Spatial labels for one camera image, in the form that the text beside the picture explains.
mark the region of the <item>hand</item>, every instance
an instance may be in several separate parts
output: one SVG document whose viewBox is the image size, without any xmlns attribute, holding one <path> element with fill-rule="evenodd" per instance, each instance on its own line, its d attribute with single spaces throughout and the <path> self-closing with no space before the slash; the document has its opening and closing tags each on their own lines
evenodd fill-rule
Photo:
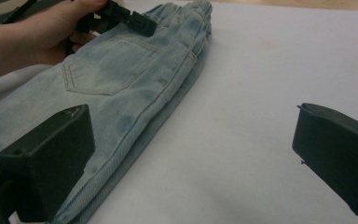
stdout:
<svg viewBox="0 0 358 224">
<path fill-rule="evenodd" d="M 77 21 L 87 14 L 101 9 L 107 0 L 64 1 L 51 9 L 19 22 L 28 34 L 28 50 L 34 63 L 55 64 L 66 56 L 68 37 L 76 43 L 73 50 L 90 42 L 95 36 L 75 30 Z"/>
</svg>

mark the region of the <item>wooden floor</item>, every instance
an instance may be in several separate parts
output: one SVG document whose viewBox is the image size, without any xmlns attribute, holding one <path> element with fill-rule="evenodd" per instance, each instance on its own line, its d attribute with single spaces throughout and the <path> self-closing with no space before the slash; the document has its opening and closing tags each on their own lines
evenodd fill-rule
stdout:
<svg viewBox="0 0 358 224">
<path fill-rule="evenodd" d="M 358 0 L 210 0 L 210 1 L 257 4 L 257 5 L 280 6 L 280 7 L 311 7 L 311 8 L 358 10 Z"/>
</svg>

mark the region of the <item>denim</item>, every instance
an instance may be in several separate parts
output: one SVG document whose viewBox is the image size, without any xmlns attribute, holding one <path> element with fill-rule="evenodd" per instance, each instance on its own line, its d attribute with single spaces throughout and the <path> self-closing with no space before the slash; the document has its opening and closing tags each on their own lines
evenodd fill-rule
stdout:
<svg viewBox="0 0 358 224">
<path fill-rule="evenodd" d="M 197 0 L 145 13 L 151 37 L 120 24 L 0 102 L 0 150 L 56 112 L 89 105 L 95 153 L 52 223 L 85 223 L 200 74 L 212 6 Z"/>
</svg>

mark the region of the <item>back pocket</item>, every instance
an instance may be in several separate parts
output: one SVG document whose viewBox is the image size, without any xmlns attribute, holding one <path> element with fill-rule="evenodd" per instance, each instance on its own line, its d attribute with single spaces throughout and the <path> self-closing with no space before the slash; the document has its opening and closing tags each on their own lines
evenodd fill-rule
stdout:
<svg viewBox="0 0 358 224">
<path fill-rule="evenodd" d="M 65 63 L 65 88 L 83 94 L 113 95 L 125 90 L 145 72 L 158 49 L 130 38 L 83 47 L 72 62 Z"/>
</svg>

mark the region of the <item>jeans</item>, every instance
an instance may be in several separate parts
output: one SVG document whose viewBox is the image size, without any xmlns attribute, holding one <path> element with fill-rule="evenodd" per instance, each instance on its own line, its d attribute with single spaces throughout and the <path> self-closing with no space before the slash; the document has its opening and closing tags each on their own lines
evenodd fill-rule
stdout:
<svg viewBox="0 0 358 224">
<path fill-rule="evenodd" d="M 120 24 L 0 102 L 0 150 L 89 105 L 96 149 L 52 223 L 87 222 L 180 103 L 205 64 L 211 12 L 205 0 L 157 6 L 145 13 L 158 23 L 153 36 Z"/>
</svg>

